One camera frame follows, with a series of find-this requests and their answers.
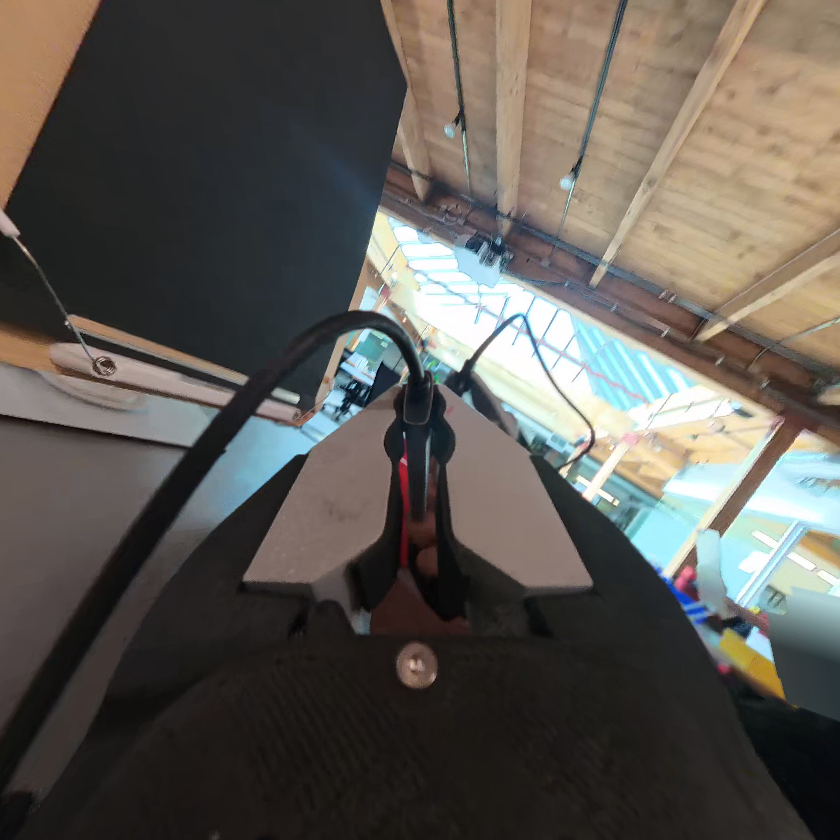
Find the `grey USB hub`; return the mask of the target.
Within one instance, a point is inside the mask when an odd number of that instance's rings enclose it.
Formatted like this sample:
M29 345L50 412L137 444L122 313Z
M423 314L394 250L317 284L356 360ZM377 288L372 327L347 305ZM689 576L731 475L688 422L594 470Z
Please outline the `grey USB hub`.
M430 422L409 425L405 431L407 492L411 520L422 523L427 517L429 482L433 469L434 431Z

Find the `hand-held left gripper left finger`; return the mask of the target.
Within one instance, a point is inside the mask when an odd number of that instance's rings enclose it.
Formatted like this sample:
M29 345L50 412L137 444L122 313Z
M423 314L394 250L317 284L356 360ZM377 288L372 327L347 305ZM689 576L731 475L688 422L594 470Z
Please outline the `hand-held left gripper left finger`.
M399 565L404 442L394 386L305 458L243 577L253 592L369 612Z

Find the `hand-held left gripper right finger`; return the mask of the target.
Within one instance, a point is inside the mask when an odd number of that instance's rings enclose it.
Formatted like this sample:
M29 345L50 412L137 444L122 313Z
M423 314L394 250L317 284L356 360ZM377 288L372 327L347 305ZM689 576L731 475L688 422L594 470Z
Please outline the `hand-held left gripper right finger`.
M526 449L445 385L431 420L436 612L589 592L592 577Z

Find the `wood-rimmed black monitor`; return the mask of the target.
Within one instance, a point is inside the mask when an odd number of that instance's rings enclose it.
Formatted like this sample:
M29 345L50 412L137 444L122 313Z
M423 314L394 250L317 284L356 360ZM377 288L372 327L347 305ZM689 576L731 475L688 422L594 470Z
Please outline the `wood-rimmed black monitor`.
M407 92L380 2L2 2L2 360L238 389L346 310Z

